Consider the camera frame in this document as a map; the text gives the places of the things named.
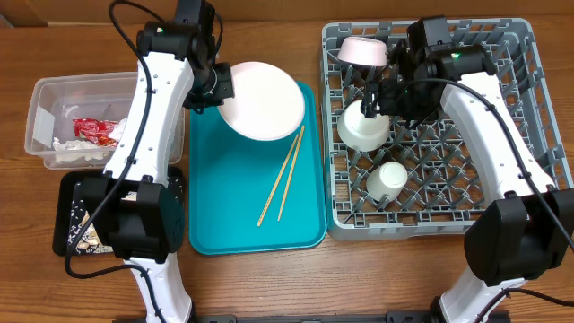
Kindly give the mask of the pink plate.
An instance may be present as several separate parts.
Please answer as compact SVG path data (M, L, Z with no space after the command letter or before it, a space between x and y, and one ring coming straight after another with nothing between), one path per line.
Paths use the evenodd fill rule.
M234 96L218 108L228 126L257 141L295 132L305 116L305 101L289 74L263 62L239 63L230 71Z

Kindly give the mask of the white napkin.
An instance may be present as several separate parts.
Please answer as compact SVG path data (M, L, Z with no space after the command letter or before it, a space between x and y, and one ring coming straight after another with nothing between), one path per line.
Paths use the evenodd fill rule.
M119 142L124 134L127 119L123 118L114 125L113 130L109 133L109 138Z

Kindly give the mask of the white paper cup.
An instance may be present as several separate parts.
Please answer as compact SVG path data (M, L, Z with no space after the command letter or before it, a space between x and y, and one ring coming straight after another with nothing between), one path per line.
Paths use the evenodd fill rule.
M375 200L396 199L408 180L406 168L399 162L388 161L371 172L367 178L368 194Z

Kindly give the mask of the pink bowl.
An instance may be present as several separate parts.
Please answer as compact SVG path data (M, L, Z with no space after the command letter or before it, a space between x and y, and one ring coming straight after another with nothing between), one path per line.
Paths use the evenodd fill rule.
M387 64L387 45L378 39L347 37L337 59L353 65L383 67Z

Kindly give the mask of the red snack wrapper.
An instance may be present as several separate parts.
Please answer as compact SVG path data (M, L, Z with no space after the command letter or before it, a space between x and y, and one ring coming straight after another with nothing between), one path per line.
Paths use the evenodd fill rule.
M116 124L116 122L108 120L75 118L73 120L74 135L100 147L116 147L117 140L109 136Z

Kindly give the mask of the foil wrapper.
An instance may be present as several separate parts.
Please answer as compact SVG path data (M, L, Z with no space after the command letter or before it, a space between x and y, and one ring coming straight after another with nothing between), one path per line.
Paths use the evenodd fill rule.
M57 137L53 139L57 162L73 162L84 158L86 161L103 160L109 155L96 144L85 140L72 140L61 143Z

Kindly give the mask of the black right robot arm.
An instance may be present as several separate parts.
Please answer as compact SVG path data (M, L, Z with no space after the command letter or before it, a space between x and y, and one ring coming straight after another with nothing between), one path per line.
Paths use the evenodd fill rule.
M557 188L526 147L489 53L479 44L458 46L445 17L411 24L390 61L397 75L367 84L361 113L417 126L444 111L463 138L486 204L465 233L464 273L436 298L428 319L493 319L506 297L524 292L572 250L573 192Z

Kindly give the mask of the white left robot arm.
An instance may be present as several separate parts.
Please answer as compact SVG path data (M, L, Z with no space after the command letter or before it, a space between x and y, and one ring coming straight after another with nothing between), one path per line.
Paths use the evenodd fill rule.
M172 20L155 15L127 45L138 59L134 98L115 152L80 185L100 241L113 249L142 294L148 322L189 322L193 302L179 271L185 211L169 189L170 147L183 109L197 114L233 97L230 65L216 56L222 18L206 1L180 1Z

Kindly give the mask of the pale green bowl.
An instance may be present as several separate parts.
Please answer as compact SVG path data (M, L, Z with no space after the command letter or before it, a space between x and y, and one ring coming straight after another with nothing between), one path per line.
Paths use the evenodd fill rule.
M356 100L339 117L337 133L345 145L356 151L374 151L390 136L390 118L384 115L365 118L361 113L361 101Z

